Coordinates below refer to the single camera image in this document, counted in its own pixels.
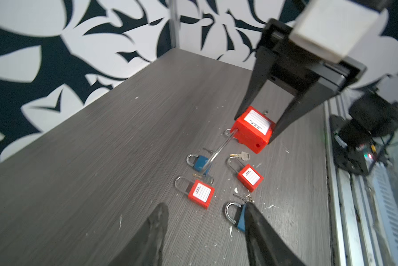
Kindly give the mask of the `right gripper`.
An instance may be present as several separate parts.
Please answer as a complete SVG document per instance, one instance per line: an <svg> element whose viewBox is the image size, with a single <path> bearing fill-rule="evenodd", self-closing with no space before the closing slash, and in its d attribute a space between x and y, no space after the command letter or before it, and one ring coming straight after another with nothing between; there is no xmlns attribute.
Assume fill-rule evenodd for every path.
<svg viewBox="0 0 398 266"><path fill-rule="evenodd" d="M274 127L270 143L289 125L357 82L367 67L347 56L338 63L322 59L289 39L292 27L270 19L256 47L256 62L246 94L234 117L253 103L267 80L296 95Z"/></svg>

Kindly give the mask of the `blue padlock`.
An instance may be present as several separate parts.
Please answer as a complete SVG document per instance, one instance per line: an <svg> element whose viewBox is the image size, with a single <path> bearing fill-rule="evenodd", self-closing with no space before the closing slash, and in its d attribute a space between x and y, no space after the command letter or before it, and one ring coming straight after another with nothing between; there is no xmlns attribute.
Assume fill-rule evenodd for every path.
<svg viewBox="0 0 398 266"><path fill-rule="evenodd" d="M203 167L206 165L208 162L208 158L202 155L197 155L197 154L189 154L186 157L186 163L191 166L195 171L201 172L204 175L207 175L209 172L209 169L206 171L202 172Z"/></svg>
<svg viewBox="0 0 398 266"><path fill-rule="evenodd" d="M246 205L238 202L228 202L224 207L224 215L226 219L234 225L236 229L241 232L245 232L246 224L245 224L245 214Z"/></svg>

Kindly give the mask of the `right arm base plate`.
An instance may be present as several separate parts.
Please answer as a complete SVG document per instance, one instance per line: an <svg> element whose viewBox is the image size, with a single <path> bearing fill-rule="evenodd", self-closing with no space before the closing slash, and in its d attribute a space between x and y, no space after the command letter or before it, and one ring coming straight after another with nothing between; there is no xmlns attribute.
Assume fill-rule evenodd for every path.
<svg viewBox="0 0 398 266"><path fill-rule="evenodd" d="M383 147L378 150L370 133L355 119L331 115L329 124L335 166L350 174L368 176L382 159Z"/></svg>

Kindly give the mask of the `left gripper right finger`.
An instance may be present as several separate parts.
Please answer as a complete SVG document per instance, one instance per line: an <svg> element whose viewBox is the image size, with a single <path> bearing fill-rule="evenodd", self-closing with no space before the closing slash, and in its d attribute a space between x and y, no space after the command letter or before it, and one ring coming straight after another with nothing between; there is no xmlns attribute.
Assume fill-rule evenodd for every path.
<svg viewBox="0 0 398 266"><path fill-rule="evenodd" d="M251 266L303 266L252 202L244 214L248 260Z"/></svg>

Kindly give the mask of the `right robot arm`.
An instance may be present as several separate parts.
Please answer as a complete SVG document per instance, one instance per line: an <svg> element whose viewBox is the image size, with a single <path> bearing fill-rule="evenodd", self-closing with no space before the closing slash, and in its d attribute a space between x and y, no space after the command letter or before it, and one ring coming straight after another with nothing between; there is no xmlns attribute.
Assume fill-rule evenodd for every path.
<svg viewBox="0 0 398 266"><path fill-rule="evenodd" d="M301 48L289 39L292 28L271 19L257 45L256 62L247 92L236 113L231 134L255 153L274 141L290 124L357 82L366 66L345 57L333 63ZM266 82L293 95L277 122L271 121L252 102ZM351 119L338 130L347 146L358 147L373 137L398 129L398 100L382 94L383 88L398 90L392 76L374 83L349 109Z"/></svg>

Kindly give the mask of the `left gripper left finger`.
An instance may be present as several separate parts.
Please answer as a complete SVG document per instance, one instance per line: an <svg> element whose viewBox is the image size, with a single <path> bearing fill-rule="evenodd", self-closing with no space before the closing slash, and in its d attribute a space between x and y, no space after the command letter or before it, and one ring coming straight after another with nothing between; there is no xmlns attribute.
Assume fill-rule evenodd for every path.
<svg viewBox="0 0 398 266"><path fill-rule="evenodd" d="M110 266L160 266L163 262L165 236L168 230L169 209L159 203L134 237L112 259Z"/></svg>

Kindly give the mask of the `red padlock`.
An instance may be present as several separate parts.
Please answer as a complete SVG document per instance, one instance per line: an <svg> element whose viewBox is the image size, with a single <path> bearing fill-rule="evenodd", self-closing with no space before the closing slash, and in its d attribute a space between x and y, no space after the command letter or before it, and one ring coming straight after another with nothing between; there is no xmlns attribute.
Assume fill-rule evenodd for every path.
<svg viewBox="0 0 398 266"><path fill-rule="evenodd" d="M199 173L204 174L212 166L213 161L232 139L236 139L255 154L259 154L270 143L275 126L276 123L263 113L260 113L252 106L248 107L235 120L229 129L229 135L226 140L211 153L211 157L206 160L205 164L200 168Z"/></svg>
<svg viewBox="0 0 398 266"><path fill-rule="evenodd" d="M179 176L174 181L175 188L187 198L204 209L208 209L214 196L215 188L200 180L189 180Z"/></svg>
<svg viewBox="0 0 398 266"><path fill-rule="evenodd" d="M244 165L236 157L229 157L227 165L236 173L237 179L249 192L253 192L264 180L264 177L253 166Z"/></svg>

